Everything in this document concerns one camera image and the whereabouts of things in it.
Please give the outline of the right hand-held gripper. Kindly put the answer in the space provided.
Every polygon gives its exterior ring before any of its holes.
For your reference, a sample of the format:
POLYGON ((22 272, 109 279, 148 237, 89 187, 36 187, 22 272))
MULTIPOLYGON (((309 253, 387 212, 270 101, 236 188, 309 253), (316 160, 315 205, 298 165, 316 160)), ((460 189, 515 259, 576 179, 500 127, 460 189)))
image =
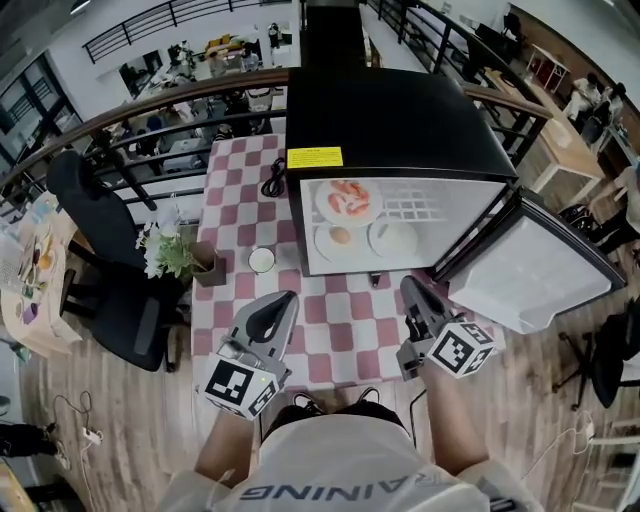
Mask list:
POLYGON ((495 341, 486 329, 475 322, 452 321, 440 296, 414 276, 402 279, 401 296, 411 333, 396 353, 403 380, 417 378, 426 362, 456 379, 467 377, 493 352, 495 341))

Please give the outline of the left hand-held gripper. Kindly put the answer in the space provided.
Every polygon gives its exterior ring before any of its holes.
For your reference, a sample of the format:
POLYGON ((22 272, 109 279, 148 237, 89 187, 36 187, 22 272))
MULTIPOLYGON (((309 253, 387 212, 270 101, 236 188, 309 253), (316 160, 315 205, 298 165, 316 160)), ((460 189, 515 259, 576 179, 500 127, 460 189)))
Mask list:
POLYGON ((215 407, 255 420, 284 387, 284 355, 297 323, 299 298, 273 292, 242 306, 229 335, 207 359, 199 392, 215 407))

